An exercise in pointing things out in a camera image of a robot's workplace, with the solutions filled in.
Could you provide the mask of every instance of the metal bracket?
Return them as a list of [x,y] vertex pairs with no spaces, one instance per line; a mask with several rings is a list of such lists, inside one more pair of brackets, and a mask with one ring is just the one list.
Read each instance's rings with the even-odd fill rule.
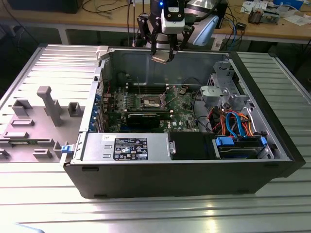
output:
[[181,42],[181,44],[178,46],[178,50],[183,50],[184,47],[186,46],[189,38],[191,37],[192,33],[194,31],[194,27],[188,27],[186,26],[185,29],[183,30],[182,34],[183,34],[183,41]]
[[109,47],[108,46],[98,46],[96,50],[96,59],[97,61],[100,61],[103,59],[102,56],[107,54]]
[[156,53],[156,38],[157,38],[157,34],[160,32],[160,28],[161,28],[161,18],[156,17],[155,18],[155,27],[152,31],[151,34],[151,55],[153,56]]
[[74,160],[81,160],[81,158],[82,158],[82,152],[83,152],[85,144],[86,144],[86,138],[87,138],[86,134],[87,134],[86,132],[82,132],[78,136],[75,151],[73,154]]
[[175,147],[175,142],[169,142],[169,150],[170,154],[176,154],[176,147]]
[[141,14],[137,17],[137,23],[140,30],[140,35],[144,40],[150,41],[151,33],[148,28],[148,15]]

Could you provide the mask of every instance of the red cable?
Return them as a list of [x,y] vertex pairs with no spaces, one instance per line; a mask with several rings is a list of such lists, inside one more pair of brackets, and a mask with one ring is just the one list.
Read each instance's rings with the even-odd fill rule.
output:
[[109,93],[109,90],[110,90],[110,81],[108,81],[108,90],[107,90],[107,92],[106,92],[106,94],[108,94]]

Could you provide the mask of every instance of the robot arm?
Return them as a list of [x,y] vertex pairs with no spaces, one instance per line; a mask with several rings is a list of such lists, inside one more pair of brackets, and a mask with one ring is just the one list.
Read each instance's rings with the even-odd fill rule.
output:
[[[152,60],[161,63],[171,62],[177,51],[184,49],[194,33],[193,25],[201,21],[205,21],[205,24],[199,25],[200,30],[194,33],[195,36],[191,42],[196,45],[205,45],[218,23],[218,16],[212,16],[212,18],[209,16],[220,2],[221,0],[214,2],[213,7],[199,17],[198,14],[206,8],[198,6],[198,0],[190,3],[192,9],[185,8],[185,0],[151,0],[151,12],[149,15],[142,13],[138,17],[138,26],[142,38],[151,44]],[[157,50],[157,38],[160,34],[166,37],[169,52]]]

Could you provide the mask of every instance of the side panel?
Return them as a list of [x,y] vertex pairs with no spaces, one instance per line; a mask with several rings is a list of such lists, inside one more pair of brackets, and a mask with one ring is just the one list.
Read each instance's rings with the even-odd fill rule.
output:
[[232,52],[230,56],[232,58],[234,65],[236,66],[238,72],[242,77],[243,84],[247,86],[250,97],[251,98],[253,97],[255,99],[256,101],[256,103],[254,103],[255,106],[257,105],[256,107],[260,109],[264,118],[268,121],[269,126],[271,127],[273,133],[280,142],[287,156],[294,160],[294,163],[292,163],[291,168],[280,175],[280,177],[288,177],[297,169],[302,167],[306,162],[301,156],[295,144],[293,143],[292,139],[287,134],[282,123],[274,113],[269,102],[267,101],[267,99],[257,86],[253,77],[245,67],[244,62],[247,62],[248,60],[242,61],[236,52]]
[[137,198],[255,193],[291,162],[66,165],[84,198]]

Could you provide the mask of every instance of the blue latch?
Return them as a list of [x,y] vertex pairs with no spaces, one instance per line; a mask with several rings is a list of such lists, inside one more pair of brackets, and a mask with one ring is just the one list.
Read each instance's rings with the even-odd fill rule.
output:
[[267,139],[265,137],[261,137],[261,142],[263,143],[264,146],[267,145]]
[[73,153],[75,146],[76,144],[62,146],[61,152],[62,153]]
[[234,141],[232,137],[217,137],[215,141],[217,146],[234,146]]

